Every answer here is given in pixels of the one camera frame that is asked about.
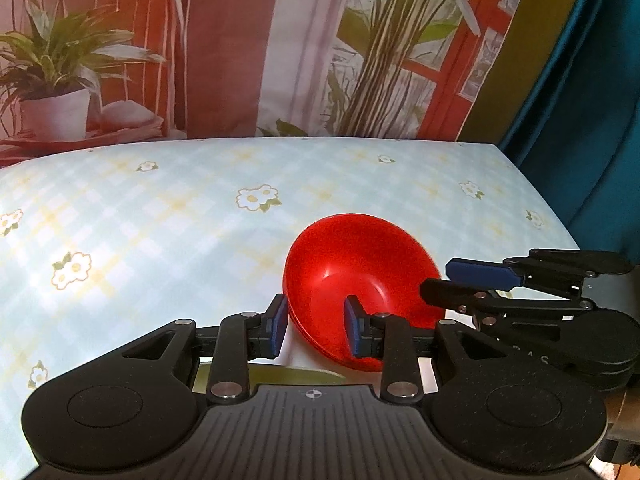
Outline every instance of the screw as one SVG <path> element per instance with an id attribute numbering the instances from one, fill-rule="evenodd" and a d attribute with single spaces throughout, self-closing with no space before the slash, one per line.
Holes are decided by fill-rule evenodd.
<path id="1" fill-rule="evenodd" d="M 407 381 L 397 381 L 395 383 L 391 383 L 386 387 L 386 390 L 394 397 L 400 397 L 401 399 L 415 397 L 420 391 L 418 386 Z"/>
<path id="2" fill-rule="evenodd" d="M 222 399 L 234 399 L 242 393 L 242 386 L 231 381 L 221 381 L 211 387 L 211 394 Z"/>

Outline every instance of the white cloth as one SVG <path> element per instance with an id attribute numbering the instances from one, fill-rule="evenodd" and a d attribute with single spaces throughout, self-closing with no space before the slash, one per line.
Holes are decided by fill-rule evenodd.
<path id="1" fill-rule="evenodd" d="M 1 170 L 9 228 L 0 231 L 0 478 L 35 465 L 20 429 L 34 388 L 171 320 L 208 326 L 265 309 L 282 291 L 296 236 L 343 212 L 405 229 L 443 276 L 453 257 L 500 261 L 530 248 L 576 248 L 492 145 L 180 140 Z M 376 382 L 322 357 L 292 323 L 278 362 Z"/>

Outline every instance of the circular pad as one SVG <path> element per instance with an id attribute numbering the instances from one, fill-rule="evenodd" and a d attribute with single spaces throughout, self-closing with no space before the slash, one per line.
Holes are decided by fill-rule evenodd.
<path id="1" fill-rule="evenodd" d="M 89 428 L 113 428 L 142 410 L 142 397 L 124 386 L 91 386 L 76 393 L 66 407 L 69 416 Z"/>
<path id="2" fill-rule="evenodd" d="M 464 360 L 430 417 L 454 449 L 490 468 L 542 473 L 586 460 L 607 427 L 596 390 L 534 359 Z"/>
<path id="3" fill-rule="evenodd" d="M 562 411 L 558 398 L 542 388 L 510 384 L 492 391 L 486 406 L 497 420 L 516 428 L 540 428 Z"/>
<path id="4" fill-rule="evenodd" d="M 39 387 L 22 410 L 22 430 L 39 462 L 109 472 L 149 462 L 194 427 L 190 389 L 154 362 L 89 363 Z"/>

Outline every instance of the crosshair logo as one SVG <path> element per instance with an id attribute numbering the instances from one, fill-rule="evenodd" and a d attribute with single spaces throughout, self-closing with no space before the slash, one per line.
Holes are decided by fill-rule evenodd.
<path id="1" fill-rule="evenodd" d="M 319 392 L 318 390 L 309 390 L 308 392 L 305 392 L 305 397 L 307 397 L 307 398 L 309 398 L 311 400 L 319 399 L 323 395 L 324 395 L 324 393 Z"/>

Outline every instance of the curtain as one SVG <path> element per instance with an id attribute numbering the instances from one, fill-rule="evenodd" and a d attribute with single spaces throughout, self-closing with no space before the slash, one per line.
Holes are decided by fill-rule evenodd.
<path id="1" fill-rule="evenodd" d="M 500 144 L 583 249 L 640 263 L 640 0 L 577 0 Z"/>

